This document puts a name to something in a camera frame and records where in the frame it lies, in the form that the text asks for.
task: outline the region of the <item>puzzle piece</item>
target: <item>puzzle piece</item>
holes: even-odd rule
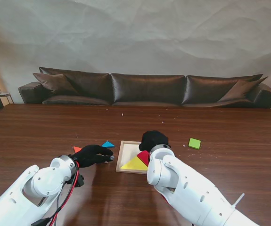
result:
[[[200,144],[201,144],[200,140],[190,138],[189,147],[199,150],[200,149]]]
[[[142,151],[140,152],[137,157],[146,165],[148,166],[149,165],[149,161],[148,161],[148,158],[149,158],[149,152],[147,151]]]
[[[112,143],[110,143],[109,141],[106,141],[102,147],[115,147]]]
[[[127,162],[125,165],[121,167],[121,169],[125,170],[148,170],[148,166],[146,166],[142,160],[140,160],[137,156]]]
[[[79,147],[74,147],[74,152],[79,152],[81,150],[81,148],[79,148]]]

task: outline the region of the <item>sofa armrest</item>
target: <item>sofa armrest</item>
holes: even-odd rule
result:
[[[260,84],[247,95],[257,108],[271,108],[271,88]]]
[[[21,86],[18,90],[25,104],[42,104],[49,97],[49,91],[38,81]]]

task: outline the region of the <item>red cable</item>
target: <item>red cable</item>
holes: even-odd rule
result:
[[[77,175],[76,175],[76,180],[75,180],[75,182],[74,182],[74,186],[75,186],[75,184],[77,183],[77,180],[78,180],[79,170],[77,170],[76,174],[77,174]],[[73,193],[73,191],[74,191],[74,186],[73,186],[73,188],[72,188],[72,190],[71,190],[71,192],[70,192],[68,198],[66,199],[66,202],[63,204],[63,206],[62,206],[61,209],[63,209],[63,207],[65,206],[65,204],[66,204],[67,201],[69,200],[71,194]],[[55,220],[57,219],[57,215],[58,215],[58,213],[54,216],[54,218],[53,218],[53,220],[52,220],[50,226],[52,226],[52,225],[54,224]]]

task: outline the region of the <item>dark brown leather sofa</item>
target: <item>dark brown leather sofa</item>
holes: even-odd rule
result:
[[[219,101],[238,81],[256,81],[261,74],[214,78],[39,69],[44,74],[63,74],[80,95],[52,96],[40,82],[31,82],[19,88],[26,104],[271,108],[271,88],[265,84],[254,88],[246,98]]]

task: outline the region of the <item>black glove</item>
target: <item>black glove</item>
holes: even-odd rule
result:
[[[95,163],[112,161],[113,152],[100,145],[88,145],[71,156],[73,161],[79,163],[79,167],[89,167]]]
[[[157,130],[147,131],[143,134],[140,144],[141,151],[150,152],[156,145],[169,145],[169,139]]]

